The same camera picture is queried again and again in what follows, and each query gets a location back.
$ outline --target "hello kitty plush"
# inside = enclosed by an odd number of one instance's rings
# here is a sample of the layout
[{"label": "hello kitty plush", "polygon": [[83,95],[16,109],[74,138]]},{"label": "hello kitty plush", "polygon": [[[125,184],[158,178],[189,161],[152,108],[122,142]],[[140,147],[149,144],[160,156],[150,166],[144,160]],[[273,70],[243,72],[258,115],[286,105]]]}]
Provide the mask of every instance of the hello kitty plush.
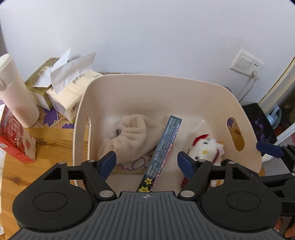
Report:
[{"label": "hello kitty plush", "polygon": [[[204,134],[197,137],[192,148],[190,148],[188,155],[195,161],[199,159],[205,159],[210,161],[215,166],[221,165],[222,155],[224,154],[223,144],[217,142],[215,139],[210,138],[209,134]],[[212,180],[211,187],[215,187],[219,184],[219,180]],[[183,188],[187,184],[188,180],[184,178],[181,184]]]}]

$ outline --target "metal screw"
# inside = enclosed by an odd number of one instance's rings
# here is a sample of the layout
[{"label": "metal screw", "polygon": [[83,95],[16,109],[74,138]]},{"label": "metal screw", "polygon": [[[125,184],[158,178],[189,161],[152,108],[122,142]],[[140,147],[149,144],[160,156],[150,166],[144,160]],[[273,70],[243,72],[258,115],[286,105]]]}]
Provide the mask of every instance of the metal screw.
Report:
[{"label": "metal screw", "polygon": [[113,193],[112,191],[110,191],[110,190],[103,190],[103,191],[101,191],[101,192],[99,193],[99,195],[100,195],[101,197],[111,197],[111,196],[114,195],[114,193]]},{"label": "metal screw", "polygon": [[180,195],[183,197],[193,197],[195,193],[191,190],[184,190],[180,193]]}]

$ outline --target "finger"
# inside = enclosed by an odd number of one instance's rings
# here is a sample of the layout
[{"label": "finger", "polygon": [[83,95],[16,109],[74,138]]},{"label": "finger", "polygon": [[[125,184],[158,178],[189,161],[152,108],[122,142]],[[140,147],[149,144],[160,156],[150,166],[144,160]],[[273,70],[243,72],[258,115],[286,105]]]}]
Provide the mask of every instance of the finger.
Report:
[{"label": "finger", "polygon": [[290,227],[289,229],[287,229],[287,231],[285,232],[285,237],[286,238],[290,238],[295,236],[295,224],[293,224],[292,227]]},{"label": "finger", "polygon": [[282,223],[283,223],[282,219],[279,218],[277,223],[276,223],[275,229],[280,230]]}]

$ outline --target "light switch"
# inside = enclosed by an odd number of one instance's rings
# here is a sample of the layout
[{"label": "light switch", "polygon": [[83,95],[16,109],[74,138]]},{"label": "light switch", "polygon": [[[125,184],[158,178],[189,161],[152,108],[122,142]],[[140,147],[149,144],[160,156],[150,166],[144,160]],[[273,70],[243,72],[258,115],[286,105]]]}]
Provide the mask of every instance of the light switch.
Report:
[{"label": "light switch", "polygon": [[252,64],[252,61],[241,56],[241,58],[238,60],[238,62],[236,63],[235,66],[239,69],[247,71],[249,69],[249,67],[251,66],[251,64]]},{"label": "light switch", "polygon": [[252,56],[244,50],[240,50],[230,69],[246,76],[253,77],[253,71],[260,70],[262,66],[263,63],[259,61],[256,57]]}]

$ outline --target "yellow star label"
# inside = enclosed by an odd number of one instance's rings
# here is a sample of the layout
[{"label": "yellow star label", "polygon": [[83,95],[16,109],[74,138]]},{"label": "yellow star label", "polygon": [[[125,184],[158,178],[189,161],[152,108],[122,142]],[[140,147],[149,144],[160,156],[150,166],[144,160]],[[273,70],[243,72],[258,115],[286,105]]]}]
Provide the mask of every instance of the yellow star label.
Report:
[{"label": "yellow star label", "polygon": [[149,178],[147,178],[147,179],[145,180],[145,182],[147,183],[147,185],[152,184],[152,180],[149,179]]},{"label": "yellow star label", "polygon": [[148,190],[148,187],[143,187],[143,186],[139,189],[139,191],[140,192],[150,192],[150,190]]}]

